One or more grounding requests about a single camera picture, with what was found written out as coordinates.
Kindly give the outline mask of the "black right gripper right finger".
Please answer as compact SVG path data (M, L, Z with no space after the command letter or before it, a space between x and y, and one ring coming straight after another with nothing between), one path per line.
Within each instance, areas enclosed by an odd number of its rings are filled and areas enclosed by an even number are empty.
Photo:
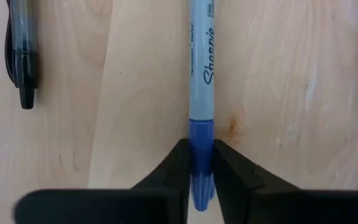
M358 224L358 190L306 190L214 142L214 181L225 224Z

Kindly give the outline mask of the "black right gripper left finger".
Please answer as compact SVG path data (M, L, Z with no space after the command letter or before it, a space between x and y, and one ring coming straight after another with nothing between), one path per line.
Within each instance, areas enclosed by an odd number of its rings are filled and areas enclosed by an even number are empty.
M179 140L168 156L129 189L50 189L23 196L15 224L186 224L191 154Z

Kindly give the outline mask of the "blue Sharpie marker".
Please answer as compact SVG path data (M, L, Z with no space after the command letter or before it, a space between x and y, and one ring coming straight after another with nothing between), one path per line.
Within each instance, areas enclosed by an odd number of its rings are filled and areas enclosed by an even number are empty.
M205 211L214 197L214 28L216 0L189 0L189 128L193 165L191 193L195 209Z

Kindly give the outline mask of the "black ballpoint pen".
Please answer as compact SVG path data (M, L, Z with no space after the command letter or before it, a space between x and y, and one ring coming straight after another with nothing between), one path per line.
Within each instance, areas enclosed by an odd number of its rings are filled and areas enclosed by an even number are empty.
M19 89L21 107L34 107L39 82L37 0L6 0L9 17L5 40L7 74Z

